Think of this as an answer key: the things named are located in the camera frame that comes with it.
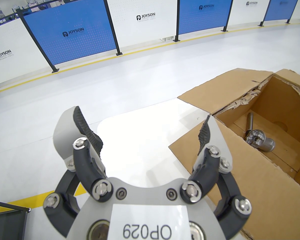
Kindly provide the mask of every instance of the joyson logo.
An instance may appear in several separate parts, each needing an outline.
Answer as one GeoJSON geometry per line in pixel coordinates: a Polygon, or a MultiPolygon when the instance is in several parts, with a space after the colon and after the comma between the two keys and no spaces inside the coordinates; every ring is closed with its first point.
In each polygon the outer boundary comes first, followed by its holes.
{"type": "Polygon", "coordinates": [[[136,20],[138,22],[143,22],[143,21],[148,21],[148,20],[153,20],[155,19],[155,13],[147,13],[147,14],[142,14],[142,15],[137,15],[136,20]]]}
{"type": "Polygon", "coordinates": [[[11,50],[6,50],[0,53],[0,61],[3,59],[6,59],[8,57],[13,56],[13,53],[11,52],[11,50]]]}
{"type": "Polygon", "coordinates": [[[214,7],[214,4],[201,5],[201,6],[199,6],[199,10],[202,10],[202,9],[205,9],[205,8],[209,8],[209,7],[214,7]]]}
{"type": "Polygon", "coordinates": [[[258,4],[257,1],[247,1],[247,6],[250,7],[250,6],[256,6],[258,4]]]}
{"type": "Polygon", "coordinates": [[[70,35],[74,35],[74,34],[78,34],[78,33],[82,33],[84,31],[84,28],[78,28],[78,29],[73,29],[73,30],[69,30],[69,31],[64,31],[62,32],[62,35],[66,38],[70,35]]]}

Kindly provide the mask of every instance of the black metal post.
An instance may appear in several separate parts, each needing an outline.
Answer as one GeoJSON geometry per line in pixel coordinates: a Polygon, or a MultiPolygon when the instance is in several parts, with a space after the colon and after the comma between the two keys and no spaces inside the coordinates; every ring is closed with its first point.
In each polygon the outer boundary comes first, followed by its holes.
{"type": "Polygon", "coordinates": [[[59,69],[56,68],[56,67],[51,63],[51,61],[50,61],[49,58],[47,57],[46,53],[44,52],[44,50],[43,50],[42,47],[40,46],[38,40],[36,39],[36,37],[35,37],[34,34],[32,33],[30,27],[28,26],[28,23],[27,23],[26,20],[24,19],[23,12],[21,11],[21,9],[20,9],[20,8],[16,9],[16,12],[17,12],[18,16],[20,17],[22,23],[24,24],[25,28],[27,29],[29,35],[30,35],[31,38],[33,39],[34,43],[37,45],[37,47],[39,48],[41,54],[43,55],[43,57],[46,59],[47,63],[48,63],[49,66],[51,67],[52,73],[58,72],[59,69]]]}
{"type": "Polygon", "coordinates": [[[292,15],[293,15],[293,13],[294,13],[295,7],[294,7],[294,9],[293,9],[293,12],[292,12],[290,18],[286,21],[286,24],[289,24],[289,23],[290,23],[290,20],[291,20],[291,17],[292,17],[292,15]]]}
{"type": "Polygon", "coordinates": [[[267,13],[268,13],[268,10],[269,10],[269,7],[270,7],[270,3],[271,3],[271,0],[269,1],[267,10],[266,10],[265,15],[264,15],[264,18],[263,18],[263,21],[258,25],[258,26],[260,26],[260,27],[263,27],[263,26],[264,26],[263,23],[264,23],[264,21],[265,21],[265,17],[267,16],[267,13]]]}
{"type": "Polygon", "coordinates": [[[180,0],[177,0],[176,6],[176,33],[174,42],[178,42],[179,40],[179,24],[180,24],[180,0]]]}
{"type": "Polygon", "coordinates": [[[4,202],[0,202],[1,207],[9,208],[9,209],[15,209],[20,211],[26,211],[27,213],[31,212],[31,208],[21,207],[17,205],[12,205],[4,202]]]}
{"type": "Polygon", "coordinates": [[[231,14],[232,5],[233,5],[233,0],[231,0],[231,4],[230,4],[230,9],[229,9],[229,14],[228,14],[227,23],[226,23],[225,26],[223,27],[223,30],[221,30],[222,32],[227,32],[227,27],[228,27],[228,23],[229,23],[229,19],[230,19],[230,14],[231,14]]]}
{"type": "Polygon", "coordinates": [[[112,35],[113,35],[115,47],[117,48],[117,53],[116,54],[117,54],[117,56],[119,56],[119,55],[122,55],[122,52],[120,52],[119,44],[118,44],[118,40],[117,40],[117,36],[115,34],[115,31],[114,31],[114,26],[113,26],[111,14],[110,14],[110,9],[109,9],[109,5],[108,5],[108,1],[107,0],[103,0],[103,2],[104,2],[105,10],[106,10],[107,15],[108,15],[108,20],[109,20],[110,28],[111,28],[111,31],[112,31],[112,35]]]}

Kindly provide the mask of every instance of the metal shaft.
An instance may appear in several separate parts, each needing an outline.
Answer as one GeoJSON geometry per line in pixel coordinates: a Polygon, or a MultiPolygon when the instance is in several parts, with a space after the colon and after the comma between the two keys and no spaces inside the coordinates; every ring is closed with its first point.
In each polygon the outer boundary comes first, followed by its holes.
{"type": "Polygon", "coordinates": [[[253,130],[253,113],[248,114],[247,132],[253,130]]]}

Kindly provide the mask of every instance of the metal screw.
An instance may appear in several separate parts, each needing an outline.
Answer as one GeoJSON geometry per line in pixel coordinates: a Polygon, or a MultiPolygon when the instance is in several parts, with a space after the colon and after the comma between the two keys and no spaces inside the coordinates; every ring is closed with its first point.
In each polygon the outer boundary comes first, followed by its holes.
{"type": "Polygon", "coordinates": [[[220,157],[221,151],[217,146],[210,145],[210,146],[208,146],[208,150],[209,150],[211,156],[213,156],[214,158],[220,157]]]}
{"type": "Polygon", "coordinates": [[[60,202],[60,196],[57,193],[51,193],[49,194],[44,202],[43,202],[43,207],[49,207],[49,208],[56,208],[59,205],[60,202]]]}
{"type": "Polygon", "coordinates": [[[174,201],[177,197],[177,193],[176,193],[176,190],[175,189],[168,189],[167,190],[167,198],[170,200],[170,201],[174,201]]]}
{"type": "Polygon", "coordinates": [[[108,192],[107,185],[105,183],[101,183],[96,187],[95,192],[100,196],[105,195],[108,192]]]}
{"type": "Polygon", "coordinates": [[[197,196],[198,194],[198,190],[191,184],[187,186],[186,192],[189,197],[197,196]]]}
{"type": "Polygon", "coordinates": [[[189,222],[189,224],[191,240],[204,240],[204,233],[201,227],[193,222],[189,222]]]}
{"type": "Polygon", "coordinates": [[[226,159],[221,159],[221,165],[226,169],[230,167],[230,163],[226,159]]]}
{"type": "Polygon", "coordinates": [[[234,205],[236,209],[243,215],[250,215],[252,212],[252,205],[248,199],[235,199],[234,205]]]}
{"type": "Polygon", "coordinates": [[[119,188],[116,192],[116,197],[118,200],[123,200],[127,196],[127,190],[125,188],[119,188]]]}
{"type": "Polygon", "coordinates": [[[87,140],[86,137],[80,137],[78,139],[76,139],[72,146],[75,150],[80,150],[80,149],[83,149],[84,148],[84,142],[87,140]]]}
{"type": "Polygon", "coordinates": [[[79,139],[79,140],[76,141],[75,146],[77,148],[79,148],[79,147],[82,147],[83,144],[84,144],[84,140],[83,139],[79,139]]]}
{"type": "Polygon", "coordinates": [[[181,189],[190,197],[190,202],[195,203],[201,199],[202,191],[197,183],[192,180],[184,182],[181,189]]]}
{"type": "Polygon", "coordinates": [[[107,192],[112,191],[112,185],[106,179],[101,179],[92,188],[92,196],[97,201],[100,199],[101,196],[104,196],[107,192]]]}

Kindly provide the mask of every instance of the circular hole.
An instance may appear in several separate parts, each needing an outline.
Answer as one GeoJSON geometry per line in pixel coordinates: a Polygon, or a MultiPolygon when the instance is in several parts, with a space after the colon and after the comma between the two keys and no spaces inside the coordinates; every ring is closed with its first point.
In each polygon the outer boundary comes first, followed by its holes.
{"type": "Polygon", "coordinates": [[[109,225],[110,223],[107,220],[96,221],[89,228],[87,240],[106,240],[108,238],[109,225]]]}

